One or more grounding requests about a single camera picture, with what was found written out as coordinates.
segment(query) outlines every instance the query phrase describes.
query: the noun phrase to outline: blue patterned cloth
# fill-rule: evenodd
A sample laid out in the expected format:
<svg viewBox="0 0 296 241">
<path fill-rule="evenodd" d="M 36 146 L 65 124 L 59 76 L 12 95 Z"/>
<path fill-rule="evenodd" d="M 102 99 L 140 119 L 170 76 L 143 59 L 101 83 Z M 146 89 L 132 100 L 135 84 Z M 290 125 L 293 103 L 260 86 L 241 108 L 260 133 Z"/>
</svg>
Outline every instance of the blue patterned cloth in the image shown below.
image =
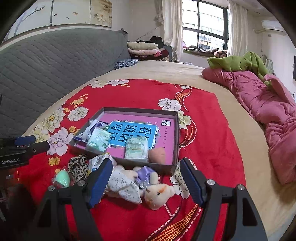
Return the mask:
<svg viewBox="0 0 296 241">
<path fill-rule="evenodd" d="M 139 62 L 139 60 L 137 60 L 137 59 L 126 58 L 124 60 L 117 61 L 116 64 L 115 64 L 115 69 L 120 69 L 120 68 L 123 68 L 123 67 L 133 66 L 138 62 Z"/>
</svg>

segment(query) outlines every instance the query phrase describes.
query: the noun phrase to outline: headboard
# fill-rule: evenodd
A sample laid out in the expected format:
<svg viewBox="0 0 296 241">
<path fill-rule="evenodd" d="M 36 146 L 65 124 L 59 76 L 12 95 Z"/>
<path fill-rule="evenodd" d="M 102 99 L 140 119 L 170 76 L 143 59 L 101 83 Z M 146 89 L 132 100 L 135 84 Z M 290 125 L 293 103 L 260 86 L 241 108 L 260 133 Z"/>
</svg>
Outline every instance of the headboard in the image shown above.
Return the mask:
<svg viewBox="0 0 296 241">
<path fill-rule="evenodd" d="M 0 137 L 22 135 L 56 101 L 129 58 L 122 30 L 74 28 L 0 51 Z"/>
</svg>

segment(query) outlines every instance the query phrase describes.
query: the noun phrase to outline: snack package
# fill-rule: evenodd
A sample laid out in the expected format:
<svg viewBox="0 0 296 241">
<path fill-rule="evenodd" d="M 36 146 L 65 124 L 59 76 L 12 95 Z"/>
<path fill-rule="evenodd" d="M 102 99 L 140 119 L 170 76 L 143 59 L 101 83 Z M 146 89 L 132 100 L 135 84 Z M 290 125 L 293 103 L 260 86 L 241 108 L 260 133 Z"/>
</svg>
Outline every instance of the snack package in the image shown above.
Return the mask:
<svg viewBox="0 0 296 241">
<path fill-rule="evenodd" d="M 58 188 L 68 188 L 70 186 L 73 186 L 74 182 L 74 178 L 68 173 L 66 167 L 63 167 L 63 169 L 61 169 L 52 178 L 52 184 Z"/>
<path fill-rule="evenodd" d="M 89 126 L 85 129 L 83 133 L 80 133 L 79 135 L 74 137 L 74 140 L 87 143 L 96 127 L 99 127 L 100 129 L 104 129 L 106 126 L 107 124 L 105 122 L 89 119 Z"/>
<path fill-rule="evenodd" d="M 87 176 L 91 172 L 96 171 L 99 168 L 99 166 L 101 165 L 101 163 L 105 160 L 105 158 L 109 158 L 112 161 L 113 168 L 117 167 L 117 162 L 110 155 L 110 153 L 107 152 L 106 154 L 96 156 L 96 157 L 89 160 L 89 168 L 87 171 Z"/>
<path fill-rule="evenodd" d="M 110 140 L 111 134 L 99 127 L 96 127 L 89 138 L 85 150 L 92 152 L 105 152 Z"/>
<path fill-rule="evenodd" d="M 130 137 L 126 142 L 125 159 L 147 162 L 148 140 L 146 137 Z"/>
</svg>

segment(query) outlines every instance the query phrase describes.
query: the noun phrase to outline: pink comforter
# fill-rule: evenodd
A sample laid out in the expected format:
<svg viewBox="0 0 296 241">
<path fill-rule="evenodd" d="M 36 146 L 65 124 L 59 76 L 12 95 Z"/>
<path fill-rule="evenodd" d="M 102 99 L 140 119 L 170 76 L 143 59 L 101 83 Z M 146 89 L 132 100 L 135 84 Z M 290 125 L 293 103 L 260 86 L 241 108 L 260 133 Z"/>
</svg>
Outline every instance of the pink comforter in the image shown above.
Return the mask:
<svg viewBox="0 0 296 241">
<path fill-rule="evenodd" d="M 280 183 L 296 181 L 296 103 L 282 82 L 275 75 L 265 75 L 273 86 L 271 91 L 250 71 L 208 67 L 202 75 L 229 88 L 250 116 L 264 124 L 269 155 Z"/>
</svg>

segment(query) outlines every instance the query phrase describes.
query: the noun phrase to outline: green blanket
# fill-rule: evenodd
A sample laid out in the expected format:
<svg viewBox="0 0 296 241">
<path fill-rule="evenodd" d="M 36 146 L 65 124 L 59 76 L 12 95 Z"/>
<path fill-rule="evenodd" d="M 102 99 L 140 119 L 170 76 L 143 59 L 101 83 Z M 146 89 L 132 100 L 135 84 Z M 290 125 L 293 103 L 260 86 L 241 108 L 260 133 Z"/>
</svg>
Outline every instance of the green blanket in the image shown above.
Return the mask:
<svg viewBox="0 0 296 241">
<path fill-rule="evenodd" d="M 259 55 L 251 51 L 246 52 L 242 57 L 235 55 L 224 58 L 211 57 L 207 61 L 211 69 L 222 68 L 229 72 L 250 70 L 262 82 L 264 82 L 264 76 L 269 74 Z"/>
</svg>

